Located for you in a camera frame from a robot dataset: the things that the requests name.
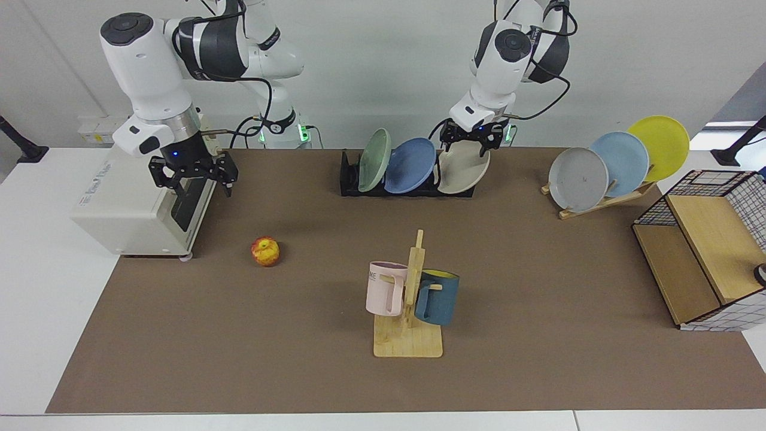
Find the black stand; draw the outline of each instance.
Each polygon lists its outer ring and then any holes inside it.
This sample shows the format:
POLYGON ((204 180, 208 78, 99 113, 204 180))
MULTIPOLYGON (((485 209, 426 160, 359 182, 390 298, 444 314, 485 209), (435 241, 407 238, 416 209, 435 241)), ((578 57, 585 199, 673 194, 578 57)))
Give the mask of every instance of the black stand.
POLYGON ((23 137, 13 126, 0 117, 0 130, 2 130, 9 138, 21 149, 24 154, 19 157, 16 163, 37 163, 39 162, 45 153, 48 151, 47 146, 34 145, 30 140, 23 137))
POLYGON ((428 197, 428 198, 470 198, 473 197, 473 191, 476 186, 471 187, 462 193, 454 195, 447 195, 439 191, 438 184, 434 184, 435 176, 431 173, 426 179, 425 183, 420 184, 415 190, 411 192, 403 193, 401 195, 395 195, 389 193, 383 187, 382 184, 378 184, 374 189, 369 192, 359 191, 359 164, 349 163, 349 155, 346 151, 343 151, 340 162, 340 196, 371 196, 371 197, 386 197, 386 196, 406 196, 406 197, 428 197))
POLYGON ((753 138, 758 136, 758 134, 764 130, 766 130, 766 117, 758 120, 758 122, 753 127, 749 128, 748 131, 745 132, 745 134, 737 140, 737 142, 733 143, 732 146, 726 150, 710 150, 710 153, 713 155, 715 161, 717 161, 719 165, 739 166, 739 163, 736 160, 739 150, 745 148, 747 145, 750 145, 750 142, 753 140, 753 138))

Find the wooden peg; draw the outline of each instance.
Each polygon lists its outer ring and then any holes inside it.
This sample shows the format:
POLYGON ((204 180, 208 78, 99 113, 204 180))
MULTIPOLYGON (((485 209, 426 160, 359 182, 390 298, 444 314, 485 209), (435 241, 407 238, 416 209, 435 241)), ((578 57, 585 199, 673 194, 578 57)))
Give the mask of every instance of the wooden peg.
POLYGON ((415 247, 417 248, 423 247, 423 229, 417 230, 417 239, 415 240, 415 247))
POLYGON ((617 185, 617 180, 612 179, 612 182, 609 184, 609 187, 607 187, 607 193, 611 192, 612 189, 617 185))

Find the mug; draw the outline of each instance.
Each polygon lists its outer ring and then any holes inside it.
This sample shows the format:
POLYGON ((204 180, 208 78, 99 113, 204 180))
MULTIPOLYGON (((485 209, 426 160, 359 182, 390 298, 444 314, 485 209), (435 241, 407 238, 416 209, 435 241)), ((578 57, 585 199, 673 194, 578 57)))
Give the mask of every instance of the mug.
POLYGON ((398 316, 404 303, 407 266, 394 262, 370 262, 367 280, 367 311, 398 316))
POLYGON ((450 324, 459 281, 460 277, 451 272, 424 269, 417 291, 415 317, 430 324, 450 324))

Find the pink mug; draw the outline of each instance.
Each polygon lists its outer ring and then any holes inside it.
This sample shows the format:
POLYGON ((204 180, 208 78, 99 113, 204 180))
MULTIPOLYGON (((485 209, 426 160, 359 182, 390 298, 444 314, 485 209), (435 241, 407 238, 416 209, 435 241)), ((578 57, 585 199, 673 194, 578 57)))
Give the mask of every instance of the pink mug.
POLYGON ((407 266, 394 262, 370 262, 367 280, 367 311, 381 316, 401 314, 407 266))

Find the white table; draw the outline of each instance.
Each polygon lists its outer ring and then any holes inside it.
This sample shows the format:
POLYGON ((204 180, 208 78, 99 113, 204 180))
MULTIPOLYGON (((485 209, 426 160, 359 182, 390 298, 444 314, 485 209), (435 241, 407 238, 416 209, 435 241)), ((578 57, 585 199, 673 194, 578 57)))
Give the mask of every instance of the white table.
MULTIPOLYGON (((452 429, 762 431, 766 410, 363 413, 309 415, 44 415, 117 262, 68 218, 107 150, 51 149, 0 184, 0 430, 452 429)), ((682 168, 713 168, 693 153, 682 168)), ((663 189, 675 180, 661 184, 663 189)), ((766 364, 766 328, 748 342, 766 364)))

